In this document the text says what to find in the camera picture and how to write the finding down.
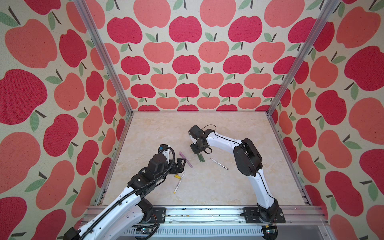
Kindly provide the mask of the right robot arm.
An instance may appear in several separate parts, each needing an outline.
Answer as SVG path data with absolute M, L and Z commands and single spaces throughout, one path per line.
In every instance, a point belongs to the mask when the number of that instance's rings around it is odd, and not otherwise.
M 263 223 L 272 223 L 278 215 L 279 202 L 272 196 L 263 172 L 262 156 L 252 140 L 231 139 L 215 130 L 200 129 L 194 125 L 189 129 L 194 154 L 205 152 L 212 147 L 231 153 L 241 174 L 248 177 L 257 197 L 257 207 Z

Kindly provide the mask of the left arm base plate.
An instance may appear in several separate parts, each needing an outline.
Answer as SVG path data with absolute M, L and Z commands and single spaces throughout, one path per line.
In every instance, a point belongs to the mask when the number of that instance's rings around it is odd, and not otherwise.
M 138 223 L 138 225 L 164 224 L 166 218 L 166 210 L 166 208 L 152 208 L 148 212 L 144 213 L 144 217 Z

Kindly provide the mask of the pink pen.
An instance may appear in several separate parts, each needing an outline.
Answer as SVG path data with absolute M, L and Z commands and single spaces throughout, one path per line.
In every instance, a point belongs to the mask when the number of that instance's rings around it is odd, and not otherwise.
M 186 158 L 186 156 L 182 153 L 182 152 L 179 152 L 179 155 L 186 160 L 186 163 L 190 166 L 190 168 L 193 168 L 192 164 L 190 163 L 190 161 Z

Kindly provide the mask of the green pen cap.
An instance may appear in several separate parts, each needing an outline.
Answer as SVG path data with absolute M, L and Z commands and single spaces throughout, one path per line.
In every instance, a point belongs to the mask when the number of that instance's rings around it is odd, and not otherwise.
M 199 161 L 200 161 L 200 162 L 205 162 L 205 159 L 204 159 L 204 157 L 202 156 L 202 154 L 198 154 L 198 158 L 199 158 Z

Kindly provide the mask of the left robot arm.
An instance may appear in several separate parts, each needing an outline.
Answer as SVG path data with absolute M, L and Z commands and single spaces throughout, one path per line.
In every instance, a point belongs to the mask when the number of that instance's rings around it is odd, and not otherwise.
M 128 186 L 100 214 L 80 227 L 70 228 L 64 240 L 116 240 L 130 227 L 147 223 L 153 215 L 153 205 L 145 197 L 165 180 L 167 175 L 184 171 L 186 159 L 170 158 L 169 152 L 153 155 L 147 167 L 128 182 Z

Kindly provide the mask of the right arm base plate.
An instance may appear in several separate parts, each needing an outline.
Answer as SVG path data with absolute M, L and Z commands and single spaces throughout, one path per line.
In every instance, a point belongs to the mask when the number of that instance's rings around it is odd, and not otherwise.
M 245 218 L 247 224 L 286 223 L 285 215 L 281 208 L 277 208 L 277 210 L 271 214 L 259 208 L 243 208 L 243 213 L 241 213 L 240 216 Z

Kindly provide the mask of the white pen yellow end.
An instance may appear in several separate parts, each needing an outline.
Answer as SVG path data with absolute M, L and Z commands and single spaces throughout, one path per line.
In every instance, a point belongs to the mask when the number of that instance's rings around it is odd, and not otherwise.
M 174 189 L 174 194 L 177 193 L 177 191 L 178 191 L 178 189 L 179 189 L 179 187 L 180 187 L 180 185 L 181 185 L 181 183 L 182 183 L 182 180 L 184 179 L 184 176 L 185 176 L 185 173 L 183 173 L 183 174 L 179 177 L 179 182 L 177 183 L 177 185 L 176 185 L 176 187 L 175 187 L 175 189 Z

